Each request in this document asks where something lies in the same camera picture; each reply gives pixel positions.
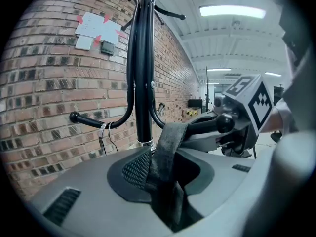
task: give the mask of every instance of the ceiling light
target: ceiling light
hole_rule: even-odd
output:
[[[266,15],[265,10],[238,5],[204,6],[200,7],[199,10],[202,17],[216,15],[239,15],[262,19]]]
[[[207,69],[207,71],[230,71],[232,69]]]
[[[275,76],[275,77],[281,77],[282,75],[266,72],[266,75]]]

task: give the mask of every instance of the gray fabric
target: gray fabric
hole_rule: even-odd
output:
[[[169,123],[162,130],[145,185],[151,193],[152,208],[170,229],[176,231],[182,214],[184,192],[173,174],[173,160],[187,123]]]

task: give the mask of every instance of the paper note on wall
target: paper note on wall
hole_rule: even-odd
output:
[[[117,45],[121,26],[111,20],[104,22],[104,17],[86,12],[82,18],[82,24],[79,24],[75,33],[95,38],[101,35],[100,40],[107,41]]]

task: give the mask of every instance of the white paper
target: white paper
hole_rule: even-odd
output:
[[[79,36],[76,44],[76,49],[89,51],[92,44],[92,38],[86,36]]]
[[[107,41],[114,45],[117,45],[121,26],[111,20],[103,23],[104,17],[86,12],[82,18],[83,23],[79,24],[75,33],[88,37],[95,38],[101,35],[100,40]]]

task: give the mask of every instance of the white ceiling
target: white ceiling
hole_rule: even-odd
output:
[[[230,68],[230,74],[288,73],[283,29],[279,26],[282,8],[273,0],[158,0],[163,9],[186,15],[186,20],[162,15],[190,57],[197,76],[206,80],[205,67]],[[202,17],[200,6],[244,5],[266,10],[264,19],[245,16]],[[227,72],[208,72],[209,82],[231,84]],[[267,76],[277,85],[286,76]]]

